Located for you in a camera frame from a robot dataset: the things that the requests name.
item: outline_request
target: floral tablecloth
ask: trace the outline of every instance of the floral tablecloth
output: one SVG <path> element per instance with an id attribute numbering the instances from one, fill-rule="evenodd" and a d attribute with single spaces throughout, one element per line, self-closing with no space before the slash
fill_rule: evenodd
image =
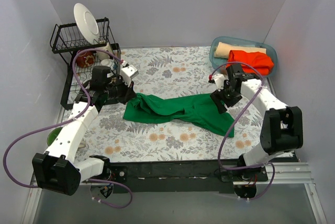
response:
<path id="1" fill-rule="evenodd" d="M 213 70 L 209 49 L 126 49 L 122 50 L 122 58 L 138 68 L 139 75 L 134 79 L 135 92 L 173 98 L 215 90 L 215 85 L 208 83 L 208 75 Z M 243 98 L 228 112 L 235 118 L 247 102 Z M 217 158 L 222 136 L 180 120 L 158 125 L 125 121 L 122 118 L 125 108 L 122 104 L 103 107 L 85 134 L 86 147 L 78 149 L 77 161 L 92 154 L 107 156 L 112 162 Z M 69 111 L 65 112 L 64 120 L 69 114 Z M 236 124 L 234 138 L 226 141 L 221 157 L 236 159 L 258 144 L 261 125 L 262 117 L 251 105 Z"/>

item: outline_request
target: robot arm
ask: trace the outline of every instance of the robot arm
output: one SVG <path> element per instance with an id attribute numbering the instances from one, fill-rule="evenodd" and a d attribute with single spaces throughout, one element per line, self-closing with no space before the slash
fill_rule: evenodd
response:
<path id="1" fill-rule="evenodd" d="M 80 92 L 69 116 L 69 119 L 74 120 L 62 128 L 44 154 L 36 153 L 32 160 L 39 187 L 73 195 L 82 181 L 97 175 L 102 179 L 110 177 L 110 171 L 105 166 L 105 163 L 109 163 L 108 158 L 94 155 L 74 163 L 74 157 L 86 130 L 103 105 L 125 104 L 136 96 L 132 79 L 137 75 L 137 69 L 126 61 L 121 64 L 120 75 L 113 75 L 107 66 L 93 68 L 88 90 L 91 98 L 88 110 L 80 118 L 74 118 L 87 106 L 87 97 Z"/>
<path id="2" fill-rule="evenodd" d="M 240 64 L 227 67 L 227 74 L 228 80 L 222 74 L 216 74 L 210 80 L 217 86 L 211 98 L 220 113 L 227 111 L 224 104 L 227 107 L 235 105 L 242 99 L 241 95 L 251 100 L 261 85 L 259 78 L 244 73 Z M 287 106 L 267 89 L 260 91 L 253 105 L 264 118 L 260 143 L 239 158 L 240 166 L 265 164 L 284 152 L 302 147 L 303 121 L 298 107 Z"/>

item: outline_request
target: black metal base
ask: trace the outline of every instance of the black metal base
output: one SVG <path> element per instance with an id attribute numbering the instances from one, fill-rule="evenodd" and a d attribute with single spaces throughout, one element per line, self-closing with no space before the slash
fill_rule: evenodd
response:
<path id="1" fill-rule="evenodd" d="M 63 155 L 57 158 L 47 153 L 36 153 L 32 167 L 40 188 L 73 195 L 79 187 L 80 172 Z"/>
<path id="2" fill-rule="evenodd" d="M 238 160 L 223 160 L 236 166 Z M 220 192 L 233 194 L 233 182 L 244 181 L 241 171 L 221 171 L 217 160 L 109 163 L 112 181 L 120 182 L 133 192 Z M 255 170 L 258 181 L 267 181 L 265 168 Z M 114 187 L 114 193 L 127 193 Z"/>

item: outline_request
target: black wire rack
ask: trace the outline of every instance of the black wire rack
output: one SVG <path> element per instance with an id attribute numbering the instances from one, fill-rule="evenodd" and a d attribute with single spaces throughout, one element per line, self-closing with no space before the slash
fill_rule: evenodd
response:
<path id="1" fill-rule="evenodd" d="M 109 19 L 103 18 L 96 20 L 99 27 L 99 40 L 94 41 L 94 44 L 90 44 L 80 33 L 77 24 L 64 24 L 64 25 L 55 25 L 52 36 L 50 39 L 50 47 L 52 48 L 52 52 L 55 54 L 59 54 L 63 61 L 66 63 L 68 67 L 68 74 L 66 77 L 64 90 L 61 98 L 61 105 L 66 109 L 70 110 L 73 107 L 73 102 L 78 92 L 80 91 L 80 87 L 73 77 L 72 71 L 72 62 L 76 53 L 79 50 L 91 49 L 91 48 L 99 48 L 106 46 L 108 43 L 111 46 L 113 54 L 117 57 L 121 58 L 121 50 L 119 44 L 115 42 L 113 33 L 109 26 Z M 69 52 L 71 54 L 71 60 L 67 61 L 62 53 Z M 92 77 L 92 69 L 93 67 L 100 64 L 100 60 L 98 57 L 95 57 L 95 61 L 92 65 L 87 68 L 81 68 L 76 66 L 76 74 L 78 75 L 80 81 L 85 83 L 90 80 Z M 113 71 L 119 73 L 120 66 L 117 61 L 114 61 Z"/>

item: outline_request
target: blue plastic tray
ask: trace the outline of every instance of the blue plastic tray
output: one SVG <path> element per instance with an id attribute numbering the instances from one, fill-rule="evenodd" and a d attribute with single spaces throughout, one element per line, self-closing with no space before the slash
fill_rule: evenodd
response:
<path id="1" fill-rule="evenodd" d="M 227 63 L 227 59 L 214 57 L 214 52 L 216 48 L 218 47 L 219 42 L 228 43 L 234 46 L 266 48 L 266 54 L 271 58 L 272 62 L 274 63 L 274 67 L 272 68 L 271 73 L 267 75 L 266 77 L 273 76 L 274 73 L 276 72 L 278 58 L 277 58 L 276 51 L 271 46 L 261 43 L 261 42 L 253 42 L 253 41 L 248 41 L 248 40 L 243 40 L 243 39 L 238 39 L 238 38 L 233 38 L 233 37 L 218 37 L 214 39 L 213 43 L 211 44 L 210 52 L 209 52 L 209 59 L 214 69 L 216 69 L 217 67 L 219 67 L 220 65 L 224 63 Z"/>

